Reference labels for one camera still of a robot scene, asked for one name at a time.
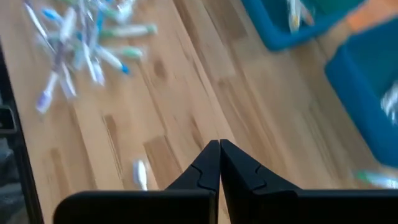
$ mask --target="toothbrush head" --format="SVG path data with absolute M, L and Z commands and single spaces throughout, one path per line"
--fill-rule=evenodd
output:
M 45 114 L 49 110 L 51 102 L 52 96 L 44 91 L 36 102 L 36 110 L 40 114 Z
M 149 34 L 157 34 L 157 25 L 156 24 L 149 24 L 147 26 L 147 30 Z
M 300 29 L 301 19 L 298 15 L 291 15 L 289 17 L 289 28 L 291 32 L 297 32 Z
M 147 188 L 147 171 L 145 164 L 142 160 L 133 162 L 133 179 L 134 183 L 140 185 L 142 190 L 148 190 Z

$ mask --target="blue plastic tray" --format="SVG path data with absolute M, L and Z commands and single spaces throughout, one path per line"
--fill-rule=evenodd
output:
M 262 41 L 271 51 L 282 50 L 322 34 L 358 6 L 327 14 L 312 0 L 303 2 L 310 11 L 315 12 L 315 25 L 302 25 L 298 32 L 291 34 L 286 0 L 242 0 Z
M 325 71 L 376 159 L 398 167 L 398 127 L 380 103 L 398 80 L 398 17 L 352 36 Z

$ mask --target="wood grain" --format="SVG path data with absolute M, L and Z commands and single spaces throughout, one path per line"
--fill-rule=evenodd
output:
M 357 189 L 353 173 L 385 170 L 346 114 L 323 73 L 351 35 L 346 22 L 279 53 L 262 44 L 240 0 L 145 0 L 137 22 L 159 34 L 111 39 L 146 45 L 142 62 L 125 60 L 133 76 L 104 65 L 106 86 L 86 73 L 78 98 L 57 90 L 45 116 L 34 108 L 49 70 L 34 46 L 21 1 L 2 1 L 0 37 L 46 223 L 75 192 L 137 190 L 132 163 L 147 165 L 150 189 L 164 189 L 211 139 L 227 138 L 305 189 Z M 220 223 L 229 223 L 220 200 Z

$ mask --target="white toothbrush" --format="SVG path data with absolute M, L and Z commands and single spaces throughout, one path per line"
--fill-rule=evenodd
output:
M 129 19 L 133 15 L 133 7 L 135 3 L 136 0 L 127 0 L 118 6 L 119 13 L 115 17 L 115 20 L 119 24 L 126 24 L 129 21 Z
M 301 7 L 297 0 L 288 0 L 289 4 L 289 28 L 290 31 L 297 32 L 301 23 Z
M 149 34 L 156 34 L 156 24 L 135 24 L 122 27 L 103 29 L 101 37 L 141 37 Z
M 142 160 L 135 161 L 133 163 L 133 178 L 134 182 L 140 185 L 142 190 L 148 190 L 147 186 L 147 169 Z

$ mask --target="pile of toothbrushes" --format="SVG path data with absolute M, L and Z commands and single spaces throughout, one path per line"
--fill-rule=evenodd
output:
M 123 74 L 129 68 L 118 58 L 124 56 L 140 60 L 144 56 L 142 47 L 104 47 L 100 40 L 109 37 L 139 37 L 155 34 L 155 24 L 128 24 L 134 12 L 136 0 L 112 2 L 112 0 L 56 0 L 68 5 L 61 16 L 55 9 L 44 7 L 35 11 L 32 0 L 24 0 L 29 17 L 38 31 L 36 42 L 50 55 L 52 69 L 47 87 L 39 97 L 36 109 L 45 114 L 53 100 L 55 87 L 59 84 L 70 99 L 76 97 L 71 77 L 87 68 L 91 80 L 98 85 L 105 84 L 101 61 L 104 61 Z M 105 19 L 111 19 L 115 27 L 103 27 Z M 46 20 L 50 30 L 41 20 Z

